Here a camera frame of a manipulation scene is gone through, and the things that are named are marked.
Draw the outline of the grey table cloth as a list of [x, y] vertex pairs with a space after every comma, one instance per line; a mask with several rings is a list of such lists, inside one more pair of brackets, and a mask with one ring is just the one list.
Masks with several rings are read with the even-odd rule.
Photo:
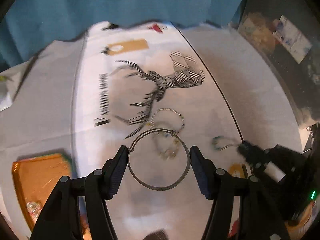
[[[295, 115], [281, 84], [260, 54], [235, 30], [203, 25], [179, 30], [215, 80], [241, 139], [267, 148], [302, 149]], [[74, 155], [73, 105], [86, 33], [53, 41], [8, 73], [21, 82], [1, 112], [1, 213], [20, 239], [31, 235], [16, 196], [12, 163], [61, 153], [80, 177]]]

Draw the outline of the blue curtain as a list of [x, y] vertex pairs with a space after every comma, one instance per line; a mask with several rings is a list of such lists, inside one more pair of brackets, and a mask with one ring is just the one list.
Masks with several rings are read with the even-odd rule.
[[159, 20], [227, 25], [242, 0], [15, 0], [1, 19], [1, 70], [54, 40], [71, 40], [101, 21], [128, 27]]

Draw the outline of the dark cabinet with stickers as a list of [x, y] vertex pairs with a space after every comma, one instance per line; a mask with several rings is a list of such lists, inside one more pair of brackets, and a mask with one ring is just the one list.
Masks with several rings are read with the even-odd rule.
[[306, 0], [246, 0], [238, 32], [285, 91], [300, 128], [319, 122], [319, 12]]

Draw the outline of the white deer print runner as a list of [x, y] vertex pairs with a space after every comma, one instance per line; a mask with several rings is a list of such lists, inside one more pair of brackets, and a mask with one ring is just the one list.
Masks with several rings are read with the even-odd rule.
[[130, 155], [118, 193], [107, 202], [119, 239], [157, 230], [169, 239], [200, 239], [212, 207], [193, 171], [183, 174], [185, 148], [198, 146], [220, 168], [239, 160], [232, 147], [218, 153], [212, 139], [240, 140], [240, 131], [215, 80], [171, 24], [134, 28], [91, 26], [85, 36], [73, 105], [78, 175], [101, 168], [120, 146], [151, 128]]

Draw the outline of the copper metal tray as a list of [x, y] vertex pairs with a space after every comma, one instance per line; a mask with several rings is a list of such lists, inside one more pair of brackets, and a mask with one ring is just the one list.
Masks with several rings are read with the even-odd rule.
[[23, 217], [33, 230], [58, 180], [72, 175], [71, 161], [61, 153], [23, 158], [12, 163], [11, 172]]

